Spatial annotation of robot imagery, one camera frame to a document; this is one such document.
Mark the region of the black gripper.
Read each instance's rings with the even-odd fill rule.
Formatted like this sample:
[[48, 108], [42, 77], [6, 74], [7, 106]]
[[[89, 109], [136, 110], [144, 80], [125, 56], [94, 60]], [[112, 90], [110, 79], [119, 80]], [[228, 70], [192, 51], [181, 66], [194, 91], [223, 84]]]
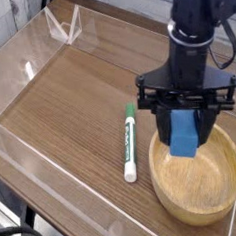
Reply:
[[212, 66], [205, 70], [199, 87], [190, 83], [186, 88], [174, 87], [167, 64], [136, 77], [138, 108], [156, 114], [158, 136], [165, 145], [171, 139], [171, 110], [197, 110], [198, 145], [202, 146], [210, 136], [218, 111], [234, 109], [236, 76]]

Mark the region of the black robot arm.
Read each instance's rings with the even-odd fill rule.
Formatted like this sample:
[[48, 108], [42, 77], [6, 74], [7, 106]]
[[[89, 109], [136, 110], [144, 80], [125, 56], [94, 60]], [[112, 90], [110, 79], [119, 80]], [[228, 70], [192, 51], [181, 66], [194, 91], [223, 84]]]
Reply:
[[201, 146], [217, 115], [233, 109], [236, 76], [226, 72], [233, 61], [208, 66], [207, 58], [213, 56], [211, 44], [219, 26], [236, 53], [229, 24], [235, 14], [236, 0], [173, 0], [167, 61], [135, 80], [138, 107], [156, 115], [159, 139], [167, 146], [182, 140]]

